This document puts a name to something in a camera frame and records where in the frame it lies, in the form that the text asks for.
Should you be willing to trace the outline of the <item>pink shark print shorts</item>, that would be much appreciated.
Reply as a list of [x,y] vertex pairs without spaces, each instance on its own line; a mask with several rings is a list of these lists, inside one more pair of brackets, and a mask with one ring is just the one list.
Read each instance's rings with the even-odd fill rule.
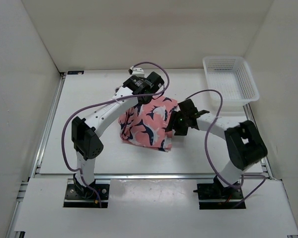
[[120,138],[129,144],[168,152],[172,132],[166,132],[171,113],[178,107],[175,99],[161,96],[145,105],[134,106],[118,118]]

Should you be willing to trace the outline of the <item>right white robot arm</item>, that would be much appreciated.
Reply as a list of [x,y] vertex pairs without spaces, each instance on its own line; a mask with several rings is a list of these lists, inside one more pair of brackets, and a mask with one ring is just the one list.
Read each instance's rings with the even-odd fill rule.
[[222,171],[216,172],[209,194],[225,198],[232,190],[240,189],[240,177],[268,154],[255,124],[250,120],[236,124],[212,115],[209,111],[199,111],[191,99],[179,103],[178,107],[178,111],[171,112],[165,131],[173,130],[176,136],[186,136],[189,128],[204,131],[205,152],[212,169],[215,166],[207,148],[208,135],[215,135],[226,142],[229,162]]

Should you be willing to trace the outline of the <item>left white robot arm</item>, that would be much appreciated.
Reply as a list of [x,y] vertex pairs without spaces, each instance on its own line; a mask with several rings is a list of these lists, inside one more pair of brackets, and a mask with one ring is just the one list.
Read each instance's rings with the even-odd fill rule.
[[72,121],[72,142],[77,157],[77,168],[74,175],[75,191],[82,198],[94,195],[95,158],[100,155],[104,145],[100,140],[103,132],[120,115],[131,107],[148,104],[152,96],[164,85],[162,77],[151,72],[147,77],[132,75],[113,95],[112,103],[99,108],[89,116]]

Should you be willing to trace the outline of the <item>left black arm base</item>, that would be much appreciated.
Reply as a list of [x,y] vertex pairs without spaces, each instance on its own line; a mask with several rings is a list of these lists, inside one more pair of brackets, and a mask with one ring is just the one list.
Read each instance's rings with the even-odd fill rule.
[[65,208],[108,208],[109,183],[93,183],[90,186],[98,192],[97,194],[89,188],[81,191],[72,179],[67,182],[64,195],[63,207]]

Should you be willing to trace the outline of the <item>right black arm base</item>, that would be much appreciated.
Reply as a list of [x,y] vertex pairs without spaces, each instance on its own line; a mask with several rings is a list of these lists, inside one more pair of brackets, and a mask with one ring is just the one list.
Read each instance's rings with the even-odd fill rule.
[[198,183],[193,192],[198,195],[200,210],[246,209],[242,190],[223,187],[217,178],[213,183]]

